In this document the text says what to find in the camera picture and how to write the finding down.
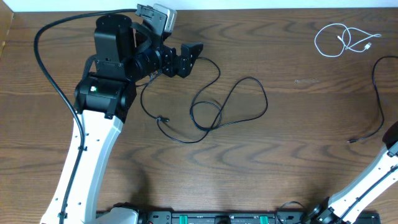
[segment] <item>black cable tie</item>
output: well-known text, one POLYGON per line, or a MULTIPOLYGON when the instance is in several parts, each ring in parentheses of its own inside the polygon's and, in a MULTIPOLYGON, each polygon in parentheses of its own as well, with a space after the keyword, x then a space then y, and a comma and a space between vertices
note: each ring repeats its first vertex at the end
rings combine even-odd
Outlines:
POLYGON ((170 121, 170 119, 164 118, 162 116, 157 117, 156 120, 161 121, 161 122, 169 122, 170 121))
MULTIPOLYGON (((77 147, 78 150, 81 150, 81 146, 77 147)), ((87 151, 87 146, 83 149, 84 151, 87 151)))
POLYGON ((58 218, 63 217, 63 218, 68 218, 68 213, 60 212, 58 213, 58 218))

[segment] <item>wood grain surface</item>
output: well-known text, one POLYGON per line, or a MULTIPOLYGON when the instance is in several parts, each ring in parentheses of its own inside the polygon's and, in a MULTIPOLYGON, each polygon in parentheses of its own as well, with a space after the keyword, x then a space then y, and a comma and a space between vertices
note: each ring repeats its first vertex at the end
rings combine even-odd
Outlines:
POLYGON ((6 3, 0 1, 0 57, 2 49, 6 44, 6 37, 8 35, 13 16, 14 13, 8 8, 6 3))
MULTIPOLYGON (((75 14, 18 13, 12 23, 0 60, 0 223, 38 223, 57 187, 72 116, 40 71, 33 39, 42 26, 75 14)), ((95 53, 95 20, 61 24, 40 41, 44 64, 71 99, 86 58, 95 53)), ((338 53, 336 34, 342 31, 326 30, 318 40, 322 50, 338 53)), ((353 33, 354 39, 361 37, 353 33)), ((368 166, 382 135, 398 119, 398 61, 387 59, 376 74, 386 123, 375 136, 346 143, 379 125, 371 69, 377 58, 398 54, 397 40, 398 9, 179 11, 165 44, 179 49, 182 43, 203 42, 201 56, 222 70, 199 100, 222 102, 240 78, 253 76, 264 85, 269 109, 260 119, 186 145, 166 138, 136 100, 109 159, 98 210, 118 202, 214 211, 321 202, 368 166), (364 53, 326 58, 313 38, 332 22, 382 37, 371 39, 364 53)), ((203 133, 192 124, 189 105, 215 77, 210 63, 197 61, 185 79, 161 76, 147 89, 144 103, 151 113, 170 118, 170 134, 198 139, 203 133)), ((223 123, 250 118, 263 108, 258 85, 242 82, 226 105, 223 123)), ((195 113, 200 124, 209 125, 216 110, 202 105, 195 113)), ((397 190, 393 185, 367 208, 378 211, 383 223, 398 223, 397 190)))

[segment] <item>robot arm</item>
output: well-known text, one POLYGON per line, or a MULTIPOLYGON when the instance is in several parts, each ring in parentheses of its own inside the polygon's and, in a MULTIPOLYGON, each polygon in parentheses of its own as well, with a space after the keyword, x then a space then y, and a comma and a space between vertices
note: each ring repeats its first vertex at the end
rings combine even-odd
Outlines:
POLYGON ((354 223, 374 199, 398 180, 398 122, 383 141, 385 145, 375 160, 349 186, 316 206, 305 223, 354 223))
POLYGON ((183 44, 178 56, 176 49, 163 44, 173 31, 176 11, 158 4, 154 7, 138 5, 136 15, 144 19, 142 24, 121 14, 107 14, 96 21, 96 55, 94 60, 93 57, 88 60, 95 62, 96 72, 89 72, 87 66, 75 90, 74 108, 84 129, 85 150, 79 153, 80 132, 75 121, 58 187, 40 223, 138 221, 137 212, 123 208, 96 219, 96 204, 106 165, 137 95, 136 81, 155 72, 185 78, 203 44, 183 44), (74 166, 77 166, 76 172, 73 172, 74 166), (64 197, 67 207, 62 211, 64 197))

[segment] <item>black cable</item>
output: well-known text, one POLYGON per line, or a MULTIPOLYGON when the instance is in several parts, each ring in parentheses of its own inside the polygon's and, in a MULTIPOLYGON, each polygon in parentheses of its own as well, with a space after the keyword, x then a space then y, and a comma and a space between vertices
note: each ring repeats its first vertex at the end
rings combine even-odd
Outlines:
POLYGON ((70 175, 70 179, 67 185, 67 189, 65 191, 65 196, 63 198, 63 202, 62 202, 62 207, 61 207, 61 212, 59 213, 59 217, 60 217, 60 224, 63 223, 64 218, 66 217, 66 213, 65 213, 65 209, 67 207, 67 202, 68 202, 68 197, 69 197, 69 193, 70 193, 70 189, 72 187, 72 183, 73 180, 75 178, 75 174, 77 171, 77 167, 79 165, 80 162, 80 158, 81 158, 81 154, 83 153, 84 150, 84 145, 85 145, 85 135, 84 135, 84 130, 83 130, 83 126, 81 125, 81 122, 77 116, 77 113, 75 111, 75 109, 73 108, 72 104, 69 102, 68 98, 65 96, 65 94, 63 93, 63 91, 60 89, 60 87, 57 85, 57 83, 54 81, 54 79, 51 77, 51 75, 49 74, 49 72, 47 71, 47 69, 45 68, 43 61, 40 57, 39 54, 39 39, 40 36, 49 28, 59 25, 61 23, 64 22, 68 22, 68 21, 72 21, 74 19, 81 19, 81 18, 86 18, 86 17, 91 17, 91 16, 103 16, 103 15, 108 15, 108 14, 115 14, 115 13, 121 13, 121 12, 136 12, 137 9, 120 9, 120 10, 113 10, 113 11, 103 11, 103 12, 92 12, 92 13, 86 13, 86 14, 80 14, 80 15, 76 15, 76 16, 71 16, 71 17, 67 17, 64 19, 60 19, 58 21, 52 22, 50 24, 47 24, 46 26, 44 26, 43 28, 41 28, 36 36, 35 36, 35 40, 33 43, 33 48, 34 48, 34 52, 35 52, 35 57, 36 57, 36 61, 39 64, 39 67, 42 69, 45 77, 49 80, 49 82, 51 83, 51 85, 55 88, 55 90, 57 91, 57 93, 61 96, 61 98, 64 100, 65 104, 68 106, 70 112, 73 115, 73 118, 75 119, 77 126, 79 128, 79 132, 80 132, 80 146, 78 148, 79 153, 76 157, 76 162, 75 165, 73 166, 73 170, 72 173, 70 175))
POLYGON ((357 138, 357 139, 350 139, 350 140, 347 141, 348 143, 354 143, 354 142, 357 142, 357 141, 360 141, 360 140, 363 140, 363 139, 367 139, 367 138, 373 136, 374 134, 376 134, 376 133, 381 129, 381 127, 383 127, 383 124, 384 124, 384 113, 383 113, 383 109, 382 109, 382 107, 381 107, 381 102, 380 102, 380 97, 379 97, 379 91, 377 90, 376 80, 375 80, 375 78, 374 78, 374 72, 376 71, 376 66, 377 66, 377 64, 378 64, 382 59, 384 59, 384 58, 398 58, 398 56, 388 55, 388 56, 381 57, 381 58, 379 58, 379 59, 376 61, 376 63, 373 65, 373 70, 372 70, 372 81, 373 81, 374 91, 376 92, 377 104, 378 104, 378 106, 379 106, 379 110, 380 110, 380 114, 381 114, 381 124, 380 124, 380 126, 379 126, 374 132, 372 132, 372 133, 370 133, 370 134, 368 134, 368 135, 366 135, 366 136, 357 138))
MULTIPOLYGON (((276 212, 275 212, 276 219, 278 219, 279 223, 284 224, 284 223, 282 222, 282 220, 280 219, 280 216, 278 215, 279 210, 282 209, 282 208, 284 208, 284 207, 286 207, 286 206, 288 206, 288 205, 293 205, 293 204, 300 205, 300 206, 303 208, 304 211, 307 210, 307 209, 304 207, 304 205, 302 205, 300 202, 296 202, 296 201, 286 202, 286 203, 284 203, 282 206, 280 206, 280 207, 276 210, 276 212)), ((300 217, 300 221, 299 221, 299 222, 294 223, 294 224, 301 224, 302 218, 303 218, 303 217, 304 217, 304 215, 302 215, 302 216, 300 217)))
POLYGON ((349 214, 349 212, 357 205, 365 196, 367 196, 368 193, 370 193, 377 185, 379 185, 383 180, 385 180, 387 177, 389 177, 393 172, 395 172, 398 169, 398 166, 391 167, 391 169, 384 174, 376 183, 374 183, 370 188, 368 188, 359 198, 356 198, 355 202, 348 207, 347 211, 339 218, 339 220, 336 223, 341 223, 345 216, 349 214))
POLYGON ((95 60, 96 60, 96 55, 92 55, 92 56, 88 57, 88 59, 86 60, 85 68, 83 69, 83 75, 81 76, 82 80, 88 76, 91 66, 93 65, 93 62, 95 60))
POLYGON ((141 85, 136 85, 136 87, 141 87, 141 86, 144 86, 144 85, 149 85, 149 84, 151 84, 152 83, 152 81, 154 81, 157 77, 159 77, 161 75, 161 73, 158 73, 158 74, 156 74, 155 76, 153 76, 152 74, 150 74, 149 75, 149 78, 150 78, 150 81, 149 82, 147 82, 147 83, 143 83, 143 84, 141 84, 141 85))
POLYGON ((207 60, 207 61, 211 62, 211 63, 218 69, 218 76, 217 76, 212 82, 210 82, 210 83, 207 84, 205 87, 203 87, 201 90, 199 90, 199 92, 193 97, 193 100, 192 100, 192 103, 191 103, 191 107, 190 107, 190 109, 189 109, 189 114, 190 114, 191 120, 193 121, 194 125, 195 125, 200 131, 204 131, 204 132, 205 132, 205 135, 203 135, 199 140, 196 140, 196 141, 181 141, 181 140, 179 140, 179 139, 176 139, 176 138, 174 138, 174 137, 168 135, 168 134, 162 129, 162 127, 160 127, 159 121, 161 121, 161 122, 169 122, 169 119, 168 119, 168 118, 163 118, 163 117, 161 117, 161 116, 155 117, 155 116, 151 115, 151 114, 145 109, 144 104, 142 103, 142 97, 143 97, 143 95, 144 95, 144 91, 145 91, 145 89, 149 86, 149 84, 145 84, 145 87, 144 87, 144 88, 142 89, 142 91, 141 91, 141 98, 140 98, 140 100, 141 100, 141 107, 142 107, 142 109, 144 110, 144 112, 145 112, 146 114, 148 114, 148 116, 150 116, 151 118, 156 119, 157 126, 159 127, 160 131, 161 131, 164 135, 166 135, 166 136, 167 136, 168 138, 170 138, 171 140, 174 140, 174 141, 177 141, 177 142, 180 142, 180 143, 186 143, 186 144, 197 143, 197 142, 202 141, 202 140, 208 135, 208 133, 209 133, 210 131, 216 130, 216 129, 218 129, 218 128, 225 127, 225 126, 230 125, 230 124, 236 124, 236 123, 240 123, 240 122, 244 122, 244 121, 251 121, 251 120, 254 120, 254 119, 258 119, 258 118, 260 118, 262 115, 264 115, 264 114, 266 113, 266 111, 267 111, 267 109, 268 109, 268 99, 267 99, 266 91, 264 90, 264 87, 261 85, 261 82, 260 82, 259 80, 257 80, 256 78, 253 78, 253 77, 242 78, 242 79, 240 79, 237 83, 235 83, 235 86, 232 87, 231 91, 229 91, 228 96, 227 96, 226 99, 224 100, 224 103, 223 103, 222 107, 218 107, 217 105, 215 105, 214 103, 209 102, 209 101, 199 101, 199 102, 195 102, 196 99, 198 98, 199 94, 200 94, 205 88, 209 87, 209 86, 212 85, 214 82, 216 82, 216 81, 220 78, 220 76, 221 76, 221 70, 220 70, 219 66, 218 66, 214 61, 212 61, 212 60, 210 60, 210 59, 208 59, 208 58, 205 58, 205 57, 198 57, 198 58, 203 59, 203 60, 207 60), (242 120, 239 120, 239 121, 232 121, 232 122, 229 122, 229 123, 220 125, 220 123, 221 123, 221 112, 222 112, 222 110, 224 109, 224 106, 225 106, 226 102, 228 101, 229 97, 231 96, 231 94, 232 94, 232 92, 234 91, 234 89, 236 88, 236 86, 237 86, 241 81, 246 80, 246 79, 254 80, 254 81, 256 81, 256 82, 260 85, 261 90, 262 90, 262 92, 263 92, 263 94, 264 94, 264 98, 266 99, 266 108, 264 109, 264 111, 263 111, 259 116, 256 116, 256 117, 254 117, 254 118, 242 119, 242 120), (194 117, 194 115, 193 115, 193 107, 196 106, 196 105, 198 105, 198 104, 202 104, 202 103, 206 103, 206 104, 212 105, 212 106, 214 106, 214 107, 218 110, 218 114, 217 114, 216 118, 214 119, 213 124, 211 124, 210 128, 205 128, 205 127, 200 126, 200 125, 196 122, 195 117, 194 117))

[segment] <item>white cable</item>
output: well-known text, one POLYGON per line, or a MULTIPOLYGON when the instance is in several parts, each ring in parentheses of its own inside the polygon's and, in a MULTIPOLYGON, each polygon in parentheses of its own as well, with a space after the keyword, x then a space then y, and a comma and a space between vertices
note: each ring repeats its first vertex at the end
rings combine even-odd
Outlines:
POLYGON ((325 26, 324 28, 322 28, 322 29, 317 33, 317 35, 315 36, 314 43, 315 43, 315 47, 317 48, 317 50, 319 51, 319 53, 321 53, 323 56, 325 56, 325 57, 339 57, 339 56, 344 52, 344 50, 351 50, 351 51, 353 51, 353 52, 361 53, 361 52, 364 52, 365 50, 369 49, 369 48, 371 47, 371 45, 372 45, 370 42, 367 43, 367 44, 365 45, 365 47, 364 47, 363 50, 355 50, 355 49, 352 49, 352 47, 354 47, 355 45, 361 43, 362 41, 368 40, 368 39, 370 39, 370 38, 372 38, 372 37, 381 37, 381 34, 369 34, 369 33, 365 32, 365 31, 360 30, 360 29, 357 29, 357 28, 355 28, 355 27, 350 27, 350 28, 348 28, 348 27, 346 27, 344 24, 330 24, 330 25, 327 25, 327 26, 325 26), (318 45, 317 45, 317 37, 318 37, 318 35, 319 35, 325 28, 330 27, 330 26, 343 26, 343 27, 345 28, 345 30, 344 30, 343 34, 341 35, 341 37, 340 37, 340 36, 337 36, 337 39, 339 39, 339 40, 341 41, 341 43, 343 43, 343 49, 341 50, 340 54, 338 54, 338 55, 327 55, 327 54, 324 54, 324 53, 321 52, 321 50, 319 49, 319 47, 318 47, 318 45), (350 43, 351 43, 351 33, 349 32, 350 29, 351 29, 351 30, 353 29, 353 30, 360 31, 360 32, 362 32, 362 33, 368 35, 368 37, 365 38, 365 39, 362 39, 362 40, 358 41, 358 42, 355 43, 355 44, 350 45, 350 43), (348 33, 348 43, 347 43, 347 44, 344 42, 344 35, 345 35, 346 31, 347 31, 347 33, 348 33))

